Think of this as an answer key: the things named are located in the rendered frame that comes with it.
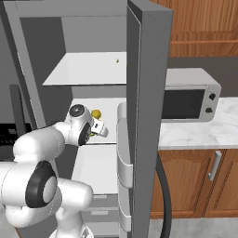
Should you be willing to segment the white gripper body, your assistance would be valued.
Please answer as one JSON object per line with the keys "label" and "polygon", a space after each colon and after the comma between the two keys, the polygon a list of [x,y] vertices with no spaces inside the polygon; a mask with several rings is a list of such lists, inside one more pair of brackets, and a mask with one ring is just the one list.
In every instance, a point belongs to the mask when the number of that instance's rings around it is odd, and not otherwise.
{"label": "white gripper body", "polygon": [[92,132],[98,136],[106,138],[109,134],[109,130],[104,124],[95,123],[92,127]]}

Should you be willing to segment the white fridge shelf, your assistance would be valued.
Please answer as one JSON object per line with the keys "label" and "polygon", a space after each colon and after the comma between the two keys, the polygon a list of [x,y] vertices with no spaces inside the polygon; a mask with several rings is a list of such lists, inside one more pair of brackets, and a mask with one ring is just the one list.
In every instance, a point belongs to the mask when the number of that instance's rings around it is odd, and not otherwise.
{"label": "white fridge shelf", "polygon": [[73,99],[72,106],[82,104],[90,111],[100,110],[100,120],[109,130],[106,138],[93,136],[89,139],[88,144],[114,144],[116,142],[117,108],[121,102],[125,101],[126,98]]}
{"label": "white fridge shelf", "polygon": [[126,83],[125,52],[66,53],[44,86],[97,86]]}
{"label": "white fridge shelf", "polygon": [[78,149],[72,180],[84,182],[95,194],[117,194],[116,145],[86,145]]}

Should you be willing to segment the tall white door bin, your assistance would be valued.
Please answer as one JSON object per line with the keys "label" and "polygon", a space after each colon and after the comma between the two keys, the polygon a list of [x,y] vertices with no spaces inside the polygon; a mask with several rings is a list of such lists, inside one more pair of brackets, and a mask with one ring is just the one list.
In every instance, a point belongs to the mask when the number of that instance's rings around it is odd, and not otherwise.
{"label": "tall white door bin", "polygon": [[126,102],[117,108],[117,174],[122,185],[128,189],[133,187],[133,164],[130,160],[127,133]]}

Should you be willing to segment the grey open fridge door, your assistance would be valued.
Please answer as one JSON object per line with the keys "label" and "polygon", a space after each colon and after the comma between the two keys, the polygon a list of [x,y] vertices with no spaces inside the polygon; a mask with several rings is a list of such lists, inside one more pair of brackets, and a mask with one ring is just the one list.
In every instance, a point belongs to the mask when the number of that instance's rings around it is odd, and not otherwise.
{"label": "grey open fridge door", "polygon": [[173,11],[150,0],[126,4],[126,115],[134,166],[132,238],[148,238]]}

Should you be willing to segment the short white door bin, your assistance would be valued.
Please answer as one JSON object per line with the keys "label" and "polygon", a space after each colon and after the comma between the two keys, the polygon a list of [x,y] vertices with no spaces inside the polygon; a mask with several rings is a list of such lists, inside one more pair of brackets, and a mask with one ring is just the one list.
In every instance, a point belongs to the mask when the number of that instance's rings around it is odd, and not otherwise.
{"label": "short white door bin", "polygon": [[118,187],[119,219],[124,231],[131,231],[131,214],[128,189],[122,184]]}

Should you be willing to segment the grey fridge drawer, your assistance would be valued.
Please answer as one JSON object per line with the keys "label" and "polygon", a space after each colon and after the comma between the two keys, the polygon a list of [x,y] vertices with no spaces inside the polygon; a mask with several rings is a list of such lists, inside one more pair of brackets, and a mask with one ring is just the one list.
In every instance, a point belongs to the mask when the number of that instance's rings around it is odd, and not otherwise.
{"label": "grey fridge drawer", "polygon": [[116,194],[97,194],[92,204],[82,212],[86,225],[96,238],[119,236],[118,198]]}

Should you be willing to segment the wooden base cupboard door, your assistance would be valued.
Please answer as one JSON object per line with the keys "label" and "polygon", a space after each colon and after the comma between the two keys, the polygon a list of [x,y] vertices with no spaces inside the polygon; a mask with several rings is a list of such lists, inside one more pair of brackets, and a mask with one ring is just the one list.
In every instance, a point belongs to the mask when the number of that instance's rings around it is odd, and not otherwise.
{"label": "wooden base cupboard door", "polygon": [[208,179],[218,150],[159,151],[172,204],[172,218],[201,218],[213,181]]}
{"label": "wooden base cupboard door", "polygon": [[238,149],[227,149],[222,155],[204,217],[238,218]]}

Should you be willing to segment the grey fridge body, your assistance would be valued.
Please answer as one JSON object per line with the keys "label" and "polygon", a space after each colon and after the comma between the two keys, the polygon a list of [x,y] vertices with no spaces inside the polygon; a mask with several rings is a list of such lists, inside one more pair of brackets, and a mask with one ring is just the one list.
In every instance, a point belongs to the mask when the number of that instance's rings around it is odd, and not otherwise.
{"label": "grey fridge body", "polygon": [[36,128],[67,118],[73,99],[122,98],[123,85],[44,86],[66,53],[126,52],[126,0],[6,1]]}

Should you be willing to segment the dark grey closed fridge door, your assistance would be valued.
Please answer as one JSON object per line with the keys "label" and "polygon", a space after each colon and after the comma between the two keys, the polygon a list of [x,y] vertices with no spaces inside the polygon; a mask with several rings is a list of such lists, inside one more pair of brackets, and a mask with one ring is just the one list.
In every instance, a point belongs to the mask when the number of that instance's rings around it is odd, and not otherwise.
{"label": "dark grey closed fridge door", "polygon": [[0,3],[0,125],[15,123],[10,85],[17,85],[20,88],[25,122],[36,129],[30,96],[21,71],[13,34],[5,7]]}

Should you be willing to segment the white toaster oven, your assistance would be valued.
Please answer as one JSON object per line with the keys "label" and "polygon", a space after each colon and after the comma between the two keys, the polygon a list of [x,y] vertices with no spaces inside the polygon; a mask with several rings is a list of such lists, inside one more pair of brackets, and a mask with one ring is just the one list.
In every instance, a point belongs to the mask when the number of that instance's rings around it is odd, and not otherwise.
{"label": "white toaster oven", "polygon": [[214,116],[221,85],[202,68],[168,69],[163,123],[209,122]]}

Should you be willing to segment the wooden wall cupboards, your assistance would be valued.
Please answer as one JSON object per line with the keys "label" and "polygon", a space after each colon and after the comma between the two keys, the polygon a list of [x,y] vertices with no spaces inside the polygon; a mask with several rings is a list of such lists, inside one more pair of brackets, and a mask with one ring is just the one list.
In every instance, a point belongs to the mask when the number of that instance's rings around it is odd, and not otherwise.
{"label": "wooden wall cupboards", "polygon": [[238,56],[238,0],[150,0],[173,10],[171,58]]}

